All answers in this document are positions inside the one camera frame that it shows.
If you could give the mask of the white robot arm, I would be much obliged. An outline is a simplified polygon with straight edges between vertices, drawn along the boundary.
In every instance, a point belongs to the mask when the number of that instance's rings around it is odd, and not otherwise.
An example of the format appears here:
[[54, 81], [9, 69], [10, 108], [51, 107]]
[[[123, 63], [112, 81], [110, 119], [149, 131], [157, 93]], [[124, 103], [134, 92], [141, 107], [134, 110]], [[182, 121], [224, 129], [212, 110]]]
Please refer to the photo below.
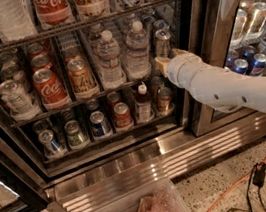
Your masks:
[[266, 113], [266, 77], [227, 71], [185, 50], [174, 49], [172, 53], [172, 58], [156, 56], [156, 68], [198, 102], [214, 109], [236, 105]]

